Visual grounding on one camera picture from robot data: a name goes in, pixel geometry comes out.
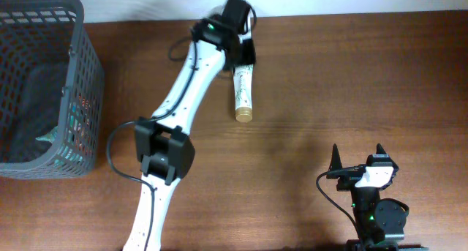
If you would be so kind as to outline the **cream tube with gold cap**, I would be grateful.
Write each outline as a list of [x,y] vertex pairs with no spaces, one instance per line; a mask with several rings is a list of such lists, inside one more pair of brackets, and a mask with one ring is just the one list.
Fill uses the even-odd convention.
[[241,123],[253,119],[252,76],[253,64],[236,67],[233,73],[235,91],[235,118]]

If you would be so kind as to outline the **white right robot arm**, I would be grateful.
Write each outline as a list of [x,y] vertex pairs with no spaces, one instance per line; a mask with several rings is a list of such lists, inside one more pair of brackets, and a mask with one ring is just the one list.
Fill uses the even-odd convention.
[[358,235],[348,240],[345,250],[425,250],[421,245],[400,245],[404,240],[404,227],[410,213],[407,204],[392,198],[381,198],[380,192],[392,185],[399,171],[398,165],[377,144],[376,152],[370,154],[364,164],[344,167],[337,145],[333,145],[331,163],[320,177],[337,180],[338,191],[350,192],[352,212],[349,214],[326,193],[322,195],[350,219]]

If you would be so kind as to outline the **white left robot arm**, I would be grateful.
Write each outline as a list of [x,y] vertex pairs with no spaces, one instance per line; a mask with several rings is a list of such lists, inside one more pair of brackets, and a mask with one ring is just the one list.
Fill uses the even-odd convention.
[[190,140],[195,114],[213,79],[255,60],[257,22],[246,0],[227,0],[220,13],[191,28],[184,65],[164,102],[150,118],[131,122],[142,176],[140,200],[125,250],[160,250],[167,210],[195,158]]

